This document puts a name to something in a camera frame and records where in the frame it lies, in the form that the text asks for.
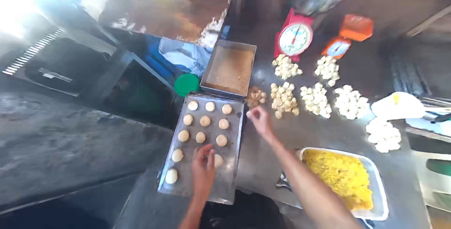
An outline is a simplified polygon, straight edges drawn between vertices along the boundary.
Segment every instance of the dough ball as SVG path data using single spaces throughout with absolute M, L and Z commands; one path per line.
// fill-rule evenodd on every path
M 228 127 L 229 127 L 229 121 L 227 121 L 227 119 L 219 120 L 219 128 L 226 129 Z
M 177 170 L 175 170 L 174 168 L 169 169 L 166 172 L 166 178 L 165 181 L 167 184 L 173 184 L 177 181 Z
M 190 101 L 188 103 L 188 109 L 191 111 L 195 111 L 198 108 L 198 106 L 199 106 L 199 103 L 197 103 L 197 101 L 195 101 L 195 100 Z
M 182 130 L 179 133 L 179 141 L 180 142 L 185 142 L 186 140 L 188 140 L 189 138 L 189 132 L 188 130 Z
M 218 169 L 224 164 L 224 159 L 219 154 L 215 154 L 215 169 Z
M 185 125 L 191 125 L 191 123 L 193 123 L 193 120 L 194 120 L 194 118 L 193 118 L 193 116 L 190 115 L 190 114 L 187 114 L 187 115 L 185 115 L 185 116 L 183 117 L 183 123 L 184 123 Z
M 215 110 L 215 103 L 213 101 L 209 101 L 205 104 L 205 109 L 209 112 Z
M 196 134 L 196 142 L 202 144 L 205 141 L 205 134 L 203 132 L 198 132 Z
M 181 149 L 175 149 L 172 152 L 171 159 L 173 162 L 180 162 L 182 160 L 182 158 L 183 158 L 183 152 Z
M 211 122 L 210 117 L 208 117 L 206 115 L 200 117 L 200 125 L 206 127 L 206 126 L 210 125 L 210 122 Z
M 222 106 L 222 112 L 224 114 L 230 114 L 232 112 L 232 106 L 229 104 L 225 104 L 224 106 Z
M 227 144 L 227 137 L 223 134 L 220 134 L 217 138 L 216 138 L 216 143 L 219 146 L 225 146 Z

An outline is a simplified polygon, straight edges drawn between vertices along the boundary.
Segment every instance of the green lid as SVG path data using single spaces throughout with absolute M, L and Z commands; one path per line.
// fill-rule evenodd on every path
M 174 89 L 178 95 L 185 97 L 190 91 L 199 91 L 199 83 L 199 78 L 196 75 L 183 74 L 175 80 Z

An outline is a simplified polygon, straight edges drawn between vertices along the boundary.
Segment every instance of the rusty metal surface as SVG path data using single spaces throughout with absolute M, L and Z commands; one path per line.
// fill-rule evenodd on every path
M 198 42 L 213 19 L 225 16 L 230 0 L 107 0 L 99 22 L 154 36 Z

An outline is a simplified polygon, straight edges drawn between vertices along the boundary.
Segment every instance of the baking tray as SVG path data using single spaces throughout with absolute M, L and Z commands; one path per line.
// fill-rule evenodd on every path
M 190 111 L 187 106 L 192 100 L 197 100 L 199 107 L 195 111 Z M 215 103 L 215 110 L 208 112 L 205 109 L 205 104 L 208 101 Z M 223 114 L 222 106 L 230 104 L 233 108 L 231 114 Z M 215 182 L 211 189 L 208 200 L 210 202 L 217 202 L 223 204 L 233 204 L 235 197 L 235 178 L 238 168 L 238 156 L 240 153 L 240 137 L 241 127 L 243 124 L 244 102 L 236 99 L 229 99 L 225 97 L 218 97 L 204 93 L 190 93 L 185 97 L 182 111 L 180 113 L 179 121 L 172 137 L 171 147 L 166 157 L 166 162 L 161 173 L 160 183 L 158 185 L 158 192 L 166 194 L 174 194 L 179 196 L 190 197 L 193 194 L 193 183 L 191 175 L 191 161 L 194 150 L 206 144 L 213 144 L 215 153 L 222 156 L 224 164 L 216 170 Z M 193 123 L 186 126 L 183 123 L 185 114 L 190 114 L 194 117 Z M 202 116 L 209 116 L 211 123 L 207 127 L 200 125 L 200 118 Z M 220 129 L 218 126 L 219 120 L 226 118 L 229 121 L 229 128 L 226 130 Z M 182 130 L 189 131 L 189 139 L 186 142 L 180 142 L 177 138 Z M 202 131 L 206 135 L 206 140 L 202 144 L 196 142 L 197 132 Z M 216 144 L 216 137 L 223 134 L 227 137 L 228 142 L 224 147 Z M 171 159 L 172 151 L 180 148 L 183 151 L 183 159 L 180 162 L 173 162 Z M 174 184 L 167 184 L 165 182 L 166 172 L 170 168 L 175 168 L 178 173 L 178 179 Z
M 249 51 L 252 53 L 252 57 L 250 60 L 234 58 L 233 60 L 230 60 L 228 64 L 223 64 L 222 62 L 224 61 L 224 59 L 226 59 L 224 57 L 224 49 Z M 208 66 L 200 82 L 200 87 L 202 88 L 202 90 L 207 93 L 216 94 L 219 96 L 241 100 L 244 99 L 248 94 L 249 81 L 256 50 L 257 47 L 254 45 L 222 39 L 218 40 L 216 42 L 215 48 L 213 49 L 213 52 L 211 53 L 210 61 L 208 62 Z M 237 89 L 232 90 L 230 87 L 214 85 L 213 83 L 209 82 L 209 80 L 211 81 L 214 78 L 225 80 L 228 78 L 228 76 L 231 77 L 231 82 L 233 80 L 238 80 L 240 77 L 243 78 L 243 80 L 241 81 L 241 88 L 239 89 L 240 92 L 238 92 Z

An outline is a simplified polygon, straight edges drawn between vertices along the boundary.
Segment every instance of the square metal pan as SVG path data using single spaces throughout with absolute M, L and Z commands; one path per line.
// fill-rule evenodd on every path
M 218 46 L 253 52 L 252 65 L 251 65 L 251 68 L 249 70 L 249 80 L 247 82 L 247 86 L 246 86 L 247 89 L 246 89 L 246 93 L 245 94 L 237 94 L 237 93 L 233 93 L 233 92 L 230 92 L 230 91 L 221 90 L 221 89 L 215 89 L 215 88 L 211 88 L 211 87 L 206 86 L 206 81 L 208 80 L 208 76 L 211 75 L 212 66 L 213 66 L 214 62 L 221 60 L 221 58 L 218 57 L 218 53 L 217 53 L 217 47 Z M 239 99 L 239 100 L 245 99 L 247 94 L 248 94 L 249 82 L 250 82 L 250 77 L 251 77 L 250 74 L 252 72 L 252 67 L 253 67 L 253 62 L 254 62 L 254 59 L 255 59 L 255 52 L 256 52 L 256 50 L 257 50 L 257 47 L 255 45 L 250 45 L 250 44 L 245 44 L 245 43 L 240 43 L 240 42 L 233 42 L 233 41 L 219 39 L 216 42 L 216 45 L 215 45 L 215 48 L 213 49 L 213 52 L 211 53 L 210 61 L 208 62 L 208 66 L 207 66 L 207 68 L 206 68 L 206 70 L 205 70 L 205 72 L 204 72 L 204 74 L 202 76 L 202 80 L 200 82 L 200 87 L 202 88 L 202 91 L 204 91 L 206 93 L 211 93 L 211 94 L 216 94 L 216 95 L 219 95 L 219 96 L 228 97 L 228 98 L 234 98 L 234 99 Z

